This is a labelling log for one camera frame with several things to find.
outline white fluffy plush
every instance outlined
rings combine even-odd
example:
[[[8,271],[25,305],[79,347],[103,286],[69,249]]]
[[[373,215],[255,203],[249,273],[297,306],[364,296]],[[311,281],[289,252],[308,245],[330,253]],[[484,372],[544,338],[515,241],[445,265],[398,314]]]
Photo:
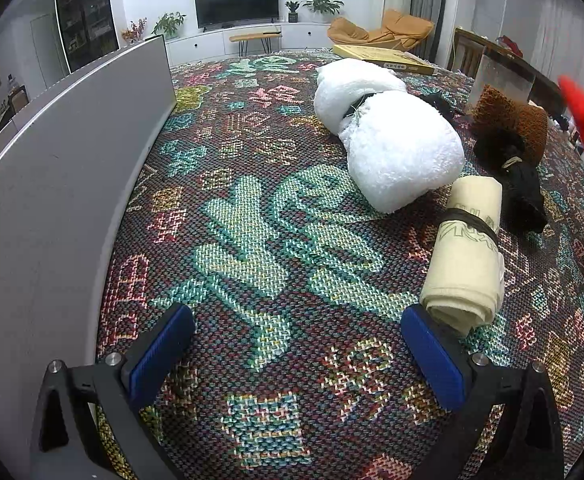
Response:
[[[391,213],[458,178],[465,162],[458,134],[392,73],[343,59],[319,69],[318,81],[316,115],[342,140],[350,175],[375,209]],[[352,103],[372,92],[381,93],[343,118]]]
[[[405,83],[391,70],[359,59],[340,59],[316,69],[319,77],[314,111],[325,127],[338,135],[348,108],[365,94],[385,90],[405,92]]]

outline metal screw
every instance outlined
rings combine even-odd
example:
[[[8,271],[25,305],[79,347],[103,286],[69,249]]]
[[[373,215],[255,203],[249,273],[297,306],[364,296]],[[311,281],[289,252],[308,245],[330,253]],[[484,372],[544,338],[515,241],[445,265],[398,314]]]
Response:
[[[63,361],[54,359],[54,361],[50,361],[50,364],[48,365],[48,372],[56,374],[61,368],[63,368]]]
[[[116,366],[121,362],[123,356],[118,352],[112,352],[105,357],[105,364],[108,366]]]
[[[546,366],[541,361],[532,361],[532,369],[535,372],[542,374],[546,371]]]
[[[490,364],[490,360],[488,359],[487,355],[482,354],[481,352],[472,354],[472,362],[477,366],[487,366]]]

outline small wooden table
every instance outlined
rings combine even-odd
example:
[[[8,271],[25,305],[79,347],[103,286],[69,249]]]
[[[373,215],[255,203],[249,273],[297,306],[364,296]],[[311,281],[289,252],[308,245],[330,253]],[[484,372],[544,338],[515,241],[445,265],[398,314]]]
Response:
[[[263,51],[266,54],[272,53],[271,38],[281,38],[280,30],[273,30],[272,32],[255,32],[252,34],[239,34],[238,36],[230,36],[232,43],[239,42],[239,56],[244,56],[248,52],[248,41],[261,40]]]

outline colorful woven rug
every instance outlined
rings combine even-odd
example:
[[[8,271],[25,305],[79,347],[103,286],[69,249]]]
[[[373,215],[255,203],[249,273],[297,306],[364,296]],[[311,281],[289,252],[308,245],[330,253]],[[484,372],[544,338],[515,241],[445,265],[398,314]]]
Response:
[[[125,351],[173,301],[191,306],[192,347],[142,412],[186,478],[404,479],[450,417],[399,329],[449,189],[388,216],[370,209],[340,140],[313,115],[315,68],[332,59],[283,53],[172,72],[177,105],[118,231],[97,355]],[[472,86],[449,72],[402,79],[458,108]],[[458,132],[463,175],[484,174],[467,126]],[[584,168],[552,132],[539,171],[550,223],[524,238],[501,230],[503,309],[464,345],[499,365],[546,363],[567,470],[584,447]],[[133,478],[102,416],[99,427]]]

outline cardboard box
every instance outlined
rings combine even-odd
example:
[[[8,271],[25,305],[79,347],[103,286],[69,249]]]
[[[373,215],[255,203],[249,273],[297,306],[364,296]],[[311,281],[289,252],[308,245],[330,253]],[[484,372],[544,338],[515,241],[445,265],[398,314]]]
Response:
[[[437,75],[438,68],[422,62],[416,56],[400,50],[379,48],[377,46],[333,45],[333,53],[341,57],[353,57],[383,68],[391,68],[395,72],[411,72],[415,74]]]

